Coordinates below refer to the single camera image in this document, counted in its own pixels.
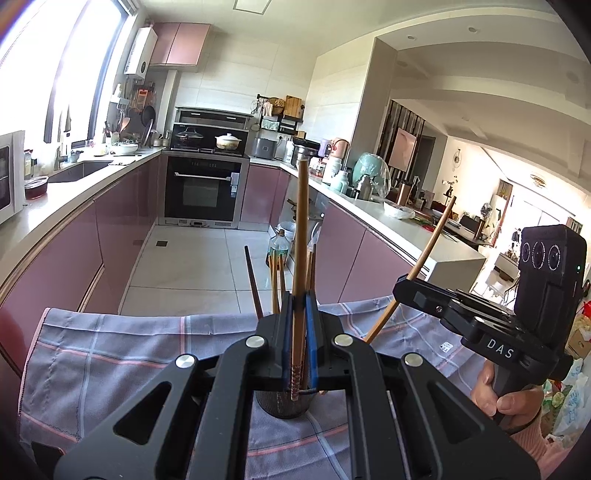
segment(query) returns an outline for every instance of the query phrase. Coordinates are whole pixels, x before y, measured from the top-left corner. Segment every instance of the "white tile floor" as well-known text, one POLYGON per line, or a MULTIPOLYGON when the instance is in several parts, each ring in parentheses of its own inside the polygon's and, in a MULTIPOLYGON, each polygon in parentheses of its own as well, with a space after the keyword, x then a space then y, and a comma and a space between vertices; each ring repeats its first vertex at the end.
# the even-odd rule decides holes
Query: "white tile floor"
MULTIPOLYGON (((122 315, 179 316, 254 312, 244 246, 263 310, 271 310, 267 232, 156 226, 139 259, 122 315), (158 241, 168 242, 157 247, 158 241)), ((292 273, 285 271, 291 288, 292 273)))

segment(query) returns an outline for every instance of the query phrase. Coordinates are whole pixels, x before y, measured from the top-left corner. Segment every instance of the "finger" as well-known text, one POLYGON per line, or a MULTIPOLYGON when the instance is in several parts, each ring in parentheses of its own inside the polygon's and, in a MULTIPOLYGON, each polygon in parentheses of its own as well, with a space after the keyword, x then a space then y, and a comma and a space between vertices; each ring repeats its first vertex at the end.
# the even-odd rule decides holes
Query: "finger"
POLYGON ((509 393, 496 403, 499 412, 505 415, 534 416, 538 413, 544 399, 544 391, 540 387, 530 388, 521 392, 509 393))

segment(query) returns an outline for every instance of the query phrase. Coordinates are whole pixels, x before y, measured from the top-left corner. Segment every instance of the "ceiling light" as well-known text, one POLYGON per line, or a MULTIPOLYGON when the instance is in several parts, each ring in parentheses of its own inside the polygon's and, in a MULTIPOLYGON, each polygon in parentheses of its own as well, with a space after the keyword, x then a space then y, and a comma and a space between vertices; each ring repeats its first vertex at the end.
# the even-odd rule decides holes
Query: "ceiling light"
POLYGON ((539 189, 546 188, 546 181, 542 177, 538 177, 537 175, 530 175, 530 178, 534 181, 534 185, 539 189))
POLYGON ((263 15, 270 3, 271 0, 235 0, 233 9, 239 12, 263 15))

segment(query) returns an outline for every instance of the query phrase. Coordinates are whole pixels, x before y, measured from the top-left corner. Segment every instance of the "stainless steel container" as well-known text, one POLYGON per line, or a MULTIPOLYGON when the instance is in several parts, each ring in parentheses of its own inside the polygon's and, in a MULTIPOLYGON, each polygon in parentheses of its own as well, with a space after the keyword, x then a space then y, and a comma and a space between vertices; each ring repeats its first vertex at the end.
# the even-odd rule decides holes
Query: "stainless steel container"
POLYGON ((359 183, 357 184, 357 195, 355 198, 359 200, 371 200, 371 194, 374 190, 372 185, 371 177, 367 174, 362 175, 359 183))

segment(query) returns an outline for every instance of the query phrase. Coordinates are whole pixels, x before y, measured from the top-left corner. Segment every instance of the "human hand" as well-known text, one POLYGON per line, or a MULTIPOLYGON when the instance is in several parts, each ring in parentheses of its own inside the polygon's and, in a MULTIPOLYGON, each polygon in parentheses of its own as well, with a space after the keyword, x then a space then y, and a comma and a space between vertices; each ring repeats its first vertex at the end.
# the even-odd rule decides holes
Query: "human hand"
POLYGON ((487 360, 470 394, 472 401, 489 417, 493 417, 497 411, 511 416, 508 429, 519 428, 531 422, 538 414, 544 400, 542 387, 532 387, 529 390, 509 393, 499 398, 492 389, 494 378, 495 364, 487 360))

